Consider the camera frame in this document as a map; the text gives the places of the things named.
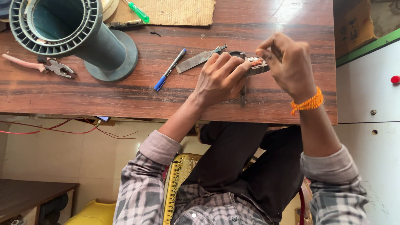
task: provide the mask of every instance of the tape roll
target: tape roll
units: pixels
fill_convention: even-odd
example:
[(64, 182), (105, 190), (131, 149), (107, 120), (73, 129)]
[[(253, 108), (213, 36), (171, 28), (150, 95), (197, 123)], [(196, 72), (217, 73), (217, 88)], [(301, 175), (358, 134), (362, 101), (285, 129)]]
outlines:
[(117, 9), (120, 0), (101, 0), (103, 5), (103, 21), (108, 19)]

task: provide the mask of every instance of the red wire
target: red wire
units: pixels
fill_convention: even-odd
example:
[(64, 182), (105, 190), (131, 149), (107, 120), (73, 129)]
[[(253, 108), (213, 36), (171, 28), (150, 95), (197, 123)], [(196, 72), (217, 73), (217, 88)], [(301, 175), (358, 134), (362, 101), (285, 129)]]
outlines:
[[(86, 133), (89, 133), (89, 132), (94, 131), (95, 129), (98, 129), (98, 130), (99, 130), (100, 132), (102, 132), (103, 134), (108, 135), (108, 136), (110, 136), (110, 137), (112, 137), (112, 138), (115, 138), (115, 139), (135, 139), (135, 138), (123, 138), (123, 137), (127, 137), (127, 136), (129, 136), (129, 135), (132, 135), (132, 134), (137, 133), (137, 131), (136, 131), (136, 132), (134, 132), (134, 133), (132, 133), (132, 134), (129, 134), (129, 135), (117, 136), (117, 135), (115, 135), (115, 134), (108, 133), (108, 132), (105, 132), (105, 131), (100, 130), (100, 129), (99, 129), (98, 127), (96, 127), (94, 124), (92, 124), (92, 125), (94, 126), (94, 128), (93, 128), (92, 130), (86, 131), (86, 132), (82, 132), (82, 133), (68, 132), (68, 131), (60, 131), (60, 130), (55, 130), (55, 129), (54, 129), (54, 128), (60, 127), (61, 125), (66, 124), (67, 122), (69, 122), (69, 121), (71, 121), (71, 120), (73, 120), (73, 119), (84, 119), (84, 120), (86, 120), (88, 123), (92, 124), (90, 121), (88, 121), (88, 120), (87, 120), (86, 118), (84, 118), (84, 117), (74, 117), (74, 118), (70, 118), (70, 119), (66, 120), (65, 122), (63, 122), (63, 123), (60, 123), (59, 125), (56, 125), (56, 126), (50, 127), (50, 128), (38, 127), (38, 126), (34, 126), (34, 125), (29, 125), (29, 124), (24, 124), (24, 123), (17, 123), (17, 122), (0, 121), (0, 123), (12, 123), (12, 124), (18, 124), (18, 125), (36, 127), (36, 128), (45, 129), (45, 130), (58, 131), (58, 132), (70, 133), (70, 134), (78, 134), (78, 135), (86, 134)], [(39, 132), (40, 132), (40, 131), (33, 131), (33, 132), (28, 132), (28, 133), (13, 133), (13, 132), (7, 132), (7, 131), (0, 131), (0, 133), (7, 133), (7, 134), (13, 134), (13, 135), (30, 135), (30, 134), (36, 134), (36, 133), (39, 133)]]

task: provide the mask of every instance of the shirt sleeve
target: shirt sleeve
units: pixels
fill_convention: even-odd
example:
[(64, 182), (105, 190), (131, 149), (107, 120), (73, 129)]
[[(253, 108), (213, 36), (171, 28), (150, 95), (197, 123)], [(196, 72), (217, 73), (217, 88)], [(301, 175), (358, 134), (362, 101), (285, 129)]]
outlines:
[(369, 224), (364, 210), (367, 193), (344, 145), (328, 157), (310, 157), (302, 153), (300, 163), (304, 175), (311, 180), (310, 208), (314, 224)]
[(140, 145), (136, 158), (122, 170), (114, 225), (162, 224), (162, 172), (179, 148), (178, 142), (158, 131)]

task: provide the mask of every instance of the black pants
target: black pants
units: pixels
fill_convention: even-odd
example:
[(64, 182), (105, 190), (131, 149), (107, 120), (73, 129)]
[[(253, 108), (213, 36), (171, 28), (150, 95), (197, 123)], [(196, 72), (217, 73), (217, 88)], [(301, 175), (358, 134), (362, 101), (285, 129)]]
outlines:
[[(200, 140), (211, 145), (184, 184), (198, 183), (212, 193), (231, 192), (253, 199), (274, 223), (303, 182), (300, 127), (267, 132), (262, 123), (210, 122)], [(258, 147), (264, 154), (245, 170)]]

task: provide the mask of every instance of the wooden table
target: wooden table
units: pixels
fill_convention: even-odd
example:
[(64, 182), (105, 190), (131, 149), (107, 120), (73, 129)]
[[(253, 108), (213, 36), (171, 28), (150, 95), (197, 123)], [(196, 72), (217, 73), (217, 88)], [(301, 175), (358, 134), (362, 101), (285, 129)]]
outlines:
[[(0, 179), (0, 222), (15, 217), (29, 209), (40, 208), (41, 204), (70, 190), (75, 190), (78, 186), (79, 184), (73, 183)], [(35, 213), (37, 220), (39, 209), (35, 210)]]
[[(332, 124), (337, 124), (332, 0), (217, 0), (213, 20), (209, 27), (143, 26), (124, 30), (138, 47), (139, 61), (127, 79), (115, 83), (93, 78), (83, 60), (75, 56), (59, 60), (76, 71), (75, 80), (52, 72), (42, 75), (1, 58), (0, 112), (166, 119), (192, 93), (202, 68), (199, 65), (181, 74), (174, 70), (159, 92), (153, 90), (183, 48), (188, 50), (184, 60), (223, 44), (228, 45), (227, 51), (255, 56), (255, 48), (264, 39), (281, 31), (310, 44), (316, 84), (325, 95)], [(7, 52), (36, 61), (10, 31), (0, 33), (0, 53)], [(200, 120), (298, 124), (299, 117), (290, 115), (290, 102), (267, 72), (248, 79), (244, 107), (238, 98), (222, 102), (210, 107)]]

